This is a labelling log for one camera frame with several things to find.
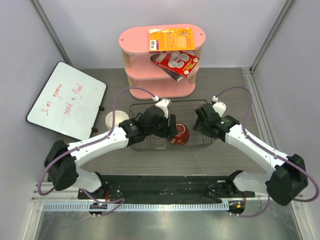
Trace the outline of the tan bowl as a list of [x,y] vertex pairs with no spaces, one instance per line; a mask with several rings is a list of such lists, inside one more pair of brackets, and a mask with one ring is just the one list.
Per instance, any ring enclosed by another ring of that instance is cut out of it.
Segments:
[[124,111],[116,110],[115,116],[111,111],[105,117],[105,125],[110,130],[112,128],[113,120],[114,120],[114,126],[117,127],[120,123],[128,119],[129,119],[129,116]]

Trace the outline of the red patterned bowl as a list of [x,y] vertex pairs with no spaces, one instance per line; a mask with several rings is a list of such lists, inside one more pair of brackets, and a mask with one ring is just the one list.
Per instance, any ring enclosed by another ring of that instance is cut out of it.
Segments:
[[176,123],[175,127],[177,134],[173,138],[169,138],[168,141],[175,146],[185,145],[190,138],[189,129],[183,123]]

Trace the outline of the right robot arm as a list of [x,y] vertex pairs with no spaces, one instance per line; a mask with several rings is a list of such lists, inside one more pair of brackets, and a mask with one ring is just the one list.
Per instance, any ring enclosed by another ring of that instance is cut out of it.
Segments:
[[199,106],[195,109],[197,119],[193,129],[237,148],[265,171],[264,174],[241,171],[226,184],[226,193],[233,198],[245,191],[263,193],[287,206],[309,184],[304,173],[305,161],[298,154],[289,156],[251,135],[232,116],[222,116],[225,110],[225,104],[219,101]]

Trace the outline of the black wire dish rack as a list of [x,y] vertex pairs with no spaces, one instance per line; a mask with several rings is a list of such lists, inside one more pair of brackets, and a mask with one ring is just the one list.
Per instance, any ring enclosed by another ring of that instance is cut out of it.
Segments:
[[[204,99],[196,100],[173,100],[169,113],[176,115],[176,123],[185,125],[189,130],[189,139],[180,147],[205,147],[214,143],[214,139],[200,134],[193,130],[193,126],[197,120],[195,109],[207,103]],[[148,136],[143,142],[136,143],[131,146],[136,151],[142,150],[164,150],[169,148],[177,148],[178,145],[173,144],[167,138],[158,136]]]

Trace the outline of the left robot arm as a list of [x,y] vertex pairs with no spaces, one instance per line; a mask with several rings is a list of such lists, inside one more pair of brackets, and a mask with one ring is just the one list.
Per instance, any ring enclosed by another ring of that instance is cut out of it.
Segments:
[[149,136],[171,139],[177,134],[176,116],[169,113],[170,101],[161,99],[138,118],[124,120],[114,129],[87,140],[52,146],[44,165],[56,191],[69,187],[86,190],[100,200],[107,192],[98,172],[82,169],[82,165],[108,152],[143,142]]

